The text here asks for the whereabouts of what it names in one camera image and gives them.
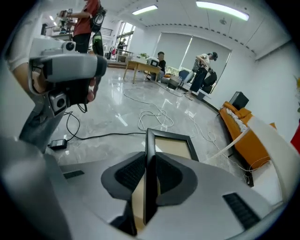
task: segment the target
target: glossy tile floor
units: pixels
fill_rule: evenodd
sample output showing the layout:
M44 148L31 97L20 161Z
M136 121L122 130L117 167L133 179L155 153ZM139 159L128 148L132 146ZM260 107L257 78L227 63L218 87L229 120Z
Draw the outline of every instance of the glossy tile floor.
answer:
M125 81L123 81L123 69L108 68L103 77L96 99L88 104L88 112L82 113L77 106L67 110L80 120L79 137L93 135L104 135L108 133L129 133L142 132L138 129L139 114L141 111L149 110L157 113L158 110L153 105L133 101L123 95L125 93L135 99L151 102L159 108L165 110L167 115L173 120L174 125L168 127L167 131L177 134L189 135L197 134L197 130L189 118L188 114L194 116L195 121L201 127L203 134L208 138L208 132L213 132L217 138L216 145L222 149L229 144L229 139L225 131L224 124L217 113L205 103L197 100L190 101L185 96L177 97L168 91L160 88L156 84L145 81L144 74L137 73L136 85L132 85L133 71L128 71ZM57 140L67 135L71 137L66 129L68 116L64 116L57 129L53 133L51 140ZM153 128L159 125L154 116L146 116L143 119L146 128ZM75 133L78 122L71 116L69 129ZM201 134L192 138L196 153L201 162L223 168L240 180L244 180L244 172L238 166L229 161L224 156L208 160L218 152L218 149L211 142L206 141ZM66 150L53 152L60 165L91 162L103 159L110 159L124 155L133 151L145 150L145 135L113 135L97 139L80 141L72 139Z

